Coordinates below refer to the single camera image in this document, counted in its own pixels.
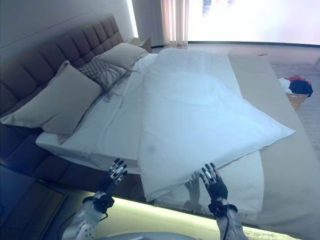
carpet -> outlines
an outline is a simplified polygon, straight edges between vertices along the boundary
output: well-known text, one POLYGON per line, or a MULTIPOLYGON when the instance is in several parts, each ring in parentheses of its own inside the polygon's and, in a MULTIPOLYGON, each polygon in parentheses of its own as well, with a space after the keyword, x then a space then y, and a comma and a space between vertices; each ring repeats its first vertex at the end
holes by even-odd
POLYGON ((313 93, 296 113, 320 160, 320 71, 308 62, 271 62, 270 65, 278 78, 299 75, 311 82, 313 93))

robot finger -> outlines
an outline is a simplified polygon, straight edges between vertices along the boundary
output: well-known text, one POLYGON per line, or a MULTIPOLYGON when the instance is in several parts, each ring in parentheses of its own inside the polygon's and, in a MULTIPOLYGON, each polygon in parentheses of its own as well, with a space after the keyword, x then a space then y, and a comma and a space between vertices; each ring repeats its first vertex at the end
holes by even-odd
POLYGON ((114 169, 114 166, 116 165, 116 163, 119 161, 120 161, 120 158, 117 158, 116 160, 114 160, 113 163, 110 165, 110 167, 106 170, 106 172, 110 174, 114 169))
POLYGON ((113 166, 110 175, 112 176, 113 174, 115 174, 115 172, 117 172, 117 170, 118 170, 119 168, 121 168, 121 165, 122 165, 123 163, 124 163, 124 160, 123 160, 123 159, 121 159, 119 162, 117 162, 117 163, 113 166))
POLYGON ((118 176, 120 176, 120 175, 125 171, 126 167, 127 167, 127 165, 125 164, 125 165, 123 165, 123 166, 121 166, 121 167, 119 167, 119 168, 116 168, 116 169, 114 170, 114 173, 110 176, 111 179, 115 179, 115 178, 117 178, 118 176))
POLYGON ((209 184, 215 184, 217 182, 216 178, 212 176, 204 167, 201 168, 201 170, 204 173, 205 177, 207 178, 209 184))
POLYGON ((205 187, 207 188, 209 186, 209 183, 207 182, 207 179, 202 175, 202 173, 199 174, 200 178, 202 179, 205 187))
POLYGON ((116 185, 119 185, 119 183, 124 179, 124 176, 127 174, 127 171, 122 172, 114 181, 116 185))
POLYGON ((212 162, 210 163, 210 165, 211 165, 211 167, 212 167, 212 169, 213 169, 213 172, 214 172, 214 174, 215 174, 215 178, 216 178, 217 180, 222 181, 222 178, 220 177, 220 174, 219 174, 216 166, 215 166, 212 162))
POLYGON ((214 170, 208 165, 208 164, 205 164, 205 167, 208 169, 209 173, 211 174, 211 176, 213 178, 216 178, 216 175, 215 175, 215 172, 214 170))

pillow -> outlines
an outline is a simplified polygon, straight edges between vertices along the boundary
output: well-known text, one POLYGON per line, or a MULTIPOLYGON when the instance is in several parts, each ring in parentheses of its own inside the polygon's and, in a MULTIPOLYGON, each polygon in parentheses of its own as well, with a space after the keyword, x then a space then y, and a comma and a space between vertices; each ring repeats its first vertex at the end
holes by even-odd
POLYGON ((96 58, 124 69, 131 69, 136 61, 146 55, 148 55, 148 52, 142 47, 120 43, 96 58))
POLYGON ((104 93, 111 88, 128 72, 126 69, 94 58, 78 70, 100 85, 104 93))
POLYGON ((100 94, 97 83, 65 64, 46 88, 0 121, 6 125, 42 128, 47 133, 68 136, 100 94))

curtain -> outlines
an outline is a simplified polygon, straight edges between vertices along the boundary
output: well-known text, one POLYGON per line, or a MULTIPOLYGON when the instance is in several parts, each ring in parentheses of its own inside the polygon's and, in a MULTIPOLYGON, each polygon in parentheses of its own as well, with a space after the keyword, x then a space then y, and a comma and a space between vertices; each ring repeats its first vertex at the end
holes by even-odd
POLYGON ((161 13, 164 44, 186 46, 189 0, 161 0, 161 13))

white wall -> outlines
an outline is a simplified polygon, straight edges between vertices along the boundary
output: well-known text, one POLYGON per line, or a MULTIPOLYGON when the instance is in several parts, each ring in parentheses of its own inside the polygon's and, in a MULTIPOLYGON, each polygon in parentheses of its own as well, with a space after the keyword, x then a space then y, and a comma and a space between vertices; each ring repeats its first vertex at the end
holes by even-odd
POLYGON ((112 13, 124 41, 133 37, 126 0, 1 0, 0 62, 112 13))

